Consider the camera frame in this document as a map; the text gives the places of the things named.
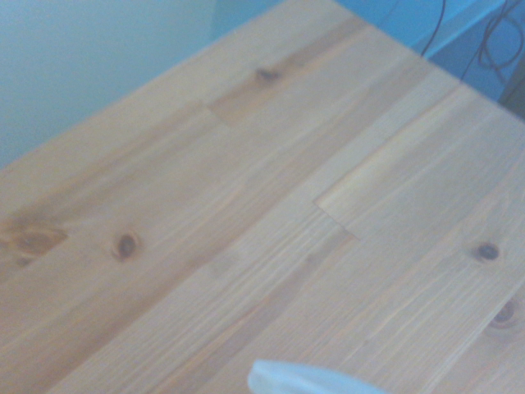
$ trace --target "white plastic object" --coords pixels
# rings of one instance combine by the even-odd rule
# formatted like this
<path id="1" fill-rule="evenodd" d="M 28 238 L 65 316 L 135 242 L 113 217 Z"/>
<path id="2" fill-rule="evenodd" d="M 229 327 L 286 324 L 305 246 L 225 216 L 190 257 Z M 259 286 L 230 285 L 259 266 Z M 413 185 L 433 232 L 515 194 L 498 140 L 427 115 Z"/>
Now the white plastic object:
<path id="1" fill-rule="evenodd" d="M 386 394 L 336 371 L 267 360 L 255 361 L 248 385 L 253 394 Z"/>

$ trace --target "wood plank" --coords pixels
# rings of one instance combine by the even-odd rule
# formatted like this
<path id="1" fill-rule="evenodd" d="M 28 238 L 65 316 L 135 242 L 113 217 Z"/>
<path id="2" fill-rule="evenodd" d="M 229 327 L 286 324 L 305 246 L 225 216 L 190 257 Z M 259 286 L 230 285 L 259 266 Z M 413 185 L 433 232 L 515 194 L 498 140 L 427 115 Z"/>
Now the wood plank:
<path id="1" fill-rule="evenodd" d="M 362 51 L 363 45 L 350 56 Z M 400 53 L 404 53 L 402 48 L 390 50 L 393 59 Z M 342 54 L 336 65 L 348 56 Z M 332 68 L 333 72 L 344 70 L 342 66 Z M 27 387 L 52 384 L 67 371 L 61 365 L 72 365 L 72 359 L 81 362 L 166 291 L 208 263 L 340 149 L 339 143 L 355 137 L 340 130 L 339 139 L 320 144 L 330 139 L 320 127 L 330 118 L 323 112 L 340 112 L 346 103 L 339 103 L 341 98 L 355 96 L 372 76 L 390 69 L 389 64 L 371 69 L 361 84 L 350 80 L 349 84 L 355 85 L 350 93 L 338 89 L 335 94 L 327 91 L 317 100 L 299 102 L 293 96 L 279 97 L 259 111 L 259 117 L 250 118 L 238 129 L 223 126 L 202 106 L 183 110 L 61 185 L 55 195 L 25 207 L 14 224 L 6 223 L 6 236 L 13 226 L 24 228 L 26 223 L 44 221 L 65 231 L 68 239 L 43 257 L 35 256 L 38 258 L 30 269 L 0 288 L 5 295 L 3 349 L 17 354 L 11 363 L 16 369 L 3 370 L 3 381 L 8 384 L 32 376 L 24 380 L 22 392 Z M 322 77 L 326 78 L 313 75 L 296 89 L 308 97 Z M 274 108 L 283 107 L 290 111 L 268 121 Z M 283 121 L 287 125 L 283 133 L 274 133 Z M 137 235 L 139 254 L 125 266 L 116 267 L 114 244 L 127 234 Z M 75 247 L 79 240 L 84 253 Z M 89 250 L 95 253 L 86 257 Z M 177 256 L 177 264 L 173 264 L 173 256 Z M 70 266 L 56 263 L 58 257 Z M 84 266 L 89 260 L 97 263 Z M 60 275 L 53 280 L 56 273 Z M 75 275 L 82 279 L 72 280 Z M 42 277 L 49 280 L 41 283 L 41 290 L 27 292 Z M 79 327 L 93 321 L 98 325 L 91 325 L 80 336 Z M 48 349 L 47 353 L 42 350 L 47 363 L 30 351 L 39 343 L 65 338 L 69 338 L 69 346 Z"/>
<path id="2" fill-rule="evenodd" d="M 398 242 L 464 218 L 523 148 L 521 124 L 458 89 L 317 199 L 359 238 L 405 222 Z M 449 216 L 443 210 L 454 210 Z"/>
<path id="3" fill-rule="evenodd" d="M 263 308 L 278 308 L 278 300 L 155 392 L 245 392 L 257 358 L 339 369 L 389 392 L 431 392 L 523 283 L 523 185 L 522 154 L 435 245 L 397 245 L 389 236 L 363 240 L 263 332 L 256 329 Z M 500 247 L 494 262 L 473 252 L 484 241 Z M 239 342 L 248 345 L 237 349 Z"/>
<path id="4" fill-rule="evenodd" d="M 50 392 L 149 392 L 257 305 L 291 299 L 354 243 L 313 204 L 288 199 Z"/>
<path id="5" fill-rule="evenodd" d="M 520 394 L 525 387 L 525 286 L 505 303 L 432 394 Z"/>
<path id="6" fill-rule="evenodd" d="M 285 60 L 257 69 L 251 78 L 212 101 L 209 107 L 221 119 L 235 124 L 275 97 L 287 85 L 322 67 L 359 40 L 360 35 L 366 34 L 369 29 L 370 26 L 364 21 L 348 19 Z"/>
<path id="7" fill-rule="evenodd" d="M 349 18 L 357 20 L 330 0 L 290 0 L 272 8 L 128 98 L 3 169 L 0 219 L 43 195 L 52 195 L 62 182 L 96 165 L 182 108 L 228 91 L 251 76 L 260 63 L 287 58 Z"/>

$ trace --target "wood grain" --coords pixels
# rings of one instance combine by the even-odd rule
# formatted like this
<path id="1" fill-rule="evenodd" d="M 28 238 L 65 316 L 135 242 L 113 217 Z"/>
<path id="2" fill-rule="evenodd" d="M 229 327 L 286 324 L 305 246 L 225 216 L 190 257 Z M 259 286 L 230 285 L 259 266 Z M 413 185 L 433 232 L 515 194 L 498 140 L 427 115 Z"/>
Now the wood grain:
<path id="1" fill-rule="evenodd" d="M 432 394 L 498 392 L 519 394 L 525 387 L 525 287 L 502 307 Z"/>
<path id="2" fill-rule="evenodd" d="M 487 326 L 525 281 L 524 131 L 283 2 L 0 172 L 0 392 L 241 393 L 257 358 L 519 392 Z"/>

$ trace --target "wire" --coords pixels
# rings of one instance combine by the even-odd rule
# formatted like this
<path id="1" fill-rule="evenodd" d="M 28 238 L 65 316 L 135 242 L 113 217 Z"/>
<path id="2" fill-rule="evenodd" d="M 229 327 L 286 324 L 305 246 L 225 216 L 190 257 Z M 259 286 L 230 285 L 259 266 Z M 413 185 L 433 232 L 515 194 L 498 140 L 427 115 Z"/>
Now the wire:
<path id="1" fill-rule="evenodd" d="M 516 8 L 522 2 L 523 0 L 517 0 L 512 5 L 510 5 L 510 7 L 507 7 L 509 5 L 509 0 L 505 0 L 505 3 L 501 8 L 500 14 L 497 16 L 493 16 L 489 20 L 489 22 L 486 25 L 485 31 L 483 32 L 482 42 L 480 43 L 476 52 L 472 55 L 470 61 L 468 62 L 467 67 L 465 68 L 465 71 L 461 75 L 461 78 L 460 78 L 461 80 L 465 78 L 465 76 L 468 73 L 468 70 L 470 69 L 471 65 L 473 64 L 474 60 L 477 57 L 477 64 L 480 67 L 489 69 L 489 70 L 493 70 L 496 73 L 500 82 L 503 85 L 507 85 L 507 80 L 505 79 L 501 70 L 506 68 L 507 66 L 510 66 L 514 61 L 516 61 L 516 59 L 519 58 L 519 55 L 523 51 L 523 45 L 525 44 L 525 34 L 523 33 L 522 27 L 509 14 L 510 12 L 514 10 L 514 8 Z M 498 26 L 503 21 L 510 23 L 518 32 L 519 46 L 518 46 L 518 49 L 514 52 L 513 56 L 511 56 L 508 60 L 505 60 L 504 62 L 498 63 L 492 57 L 491 50 L 489 49 L 488 43 L 494 31 L 498 28 Z"/>
<path id="2" fill-rule="evenodd" d="M 395 9 L 397 8 L 397 6 L 399 5 L 400 2 L 401 2 L 401 0 L 396 0 L 395 1 L 394 5 L 388 11 L 388 13 L 383 17 L 383 19 L 381 19 L 379 21 L 379 23 L 377 23 L 377 27 L 383 26 L 383 24 L 388 20 L 388 18 L 390 18 L 392 16 L 392 14 L 394 13 Z"/>
<path id="3" fill-rule="evenodd" d="M 424 56 L 425 53 L 427 53 L 427 50 L 430 48 L 430 46 L 431 46 L 431 44 L 432 44 L 432 41 L 434 41 L 434 38 L 436 37 L 436 34 L 437 34 L 438 30 L 439 30 L 440 27 L 441 27 L 441 22 L 443 21 L 443 17 L 445 16 L 445 9 L 446 9 L 446 0 L 443 0 L 443 3 L 441 4 L 441 15 L 440 15 L 440 19 L 437 21 L 436 28 L 435 28 L 434 31 L 432 32 L 432 36 L 431 36 L 431 38 L 428 40 L 427 45 L 426 45 L 425 48 L 421 51 L 421 56 Z"/>

